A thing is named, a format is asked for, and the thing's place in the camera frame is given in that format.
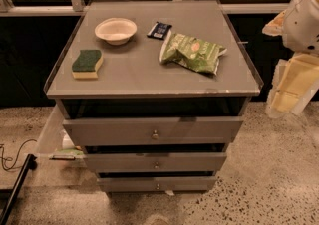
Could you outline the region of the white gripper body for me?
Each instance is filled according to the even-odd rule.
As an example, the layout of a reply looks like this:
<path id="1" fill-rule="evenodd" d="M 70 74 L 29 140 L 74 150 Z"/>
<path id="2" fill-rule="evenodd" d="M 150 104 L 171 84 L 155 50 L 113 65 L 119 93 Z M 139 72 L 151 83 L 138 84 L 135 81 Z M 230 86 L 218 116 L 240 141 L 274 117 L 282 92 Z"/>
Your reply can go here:
<path id="1" fill-rule="evenodd" d="M 266 113 L 280 118 L 299 115 L 319 89 L 319 56 L 295 53 L 288 61 L 280 59 L 275 67 Z"/>

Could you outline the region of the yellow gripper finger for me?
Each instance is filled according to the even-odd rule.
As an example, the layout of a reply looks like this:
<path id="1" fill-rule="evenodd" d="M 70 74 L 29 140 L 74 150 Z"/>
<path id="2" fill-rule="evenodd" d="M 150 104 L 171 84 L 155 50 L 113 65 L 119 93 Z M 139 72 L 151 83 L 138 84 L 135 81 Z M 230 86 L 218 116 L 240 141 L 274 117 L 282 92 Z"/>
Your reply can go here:
<path id="1" fill-rule="evenodd" d="M 276 15 L 270 22 L 268 22 L 262 29 L 262 33 L 268 36 L 282 36 L 283 35 L 283 22 L 286 11 L 283 10 Z"/>

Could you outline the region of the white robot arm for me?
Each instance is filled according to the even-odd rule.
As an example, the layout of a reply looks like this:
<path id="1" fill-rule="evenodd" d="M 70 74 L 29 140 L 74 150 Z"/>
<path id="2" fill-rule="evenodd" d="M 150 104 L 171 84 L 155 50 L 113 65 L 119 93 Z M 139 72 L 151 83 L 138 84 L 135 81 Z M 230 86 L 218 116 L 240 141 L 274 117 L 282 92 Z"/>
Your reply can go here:
<path id="1" fill-rule="evenodd" d="M 319 0 L 292 0 L 262 33 L 281 36 L 293 52 L 275 68 L 266 113 L 272 118 L 300 114 L 319 86 Z"/>

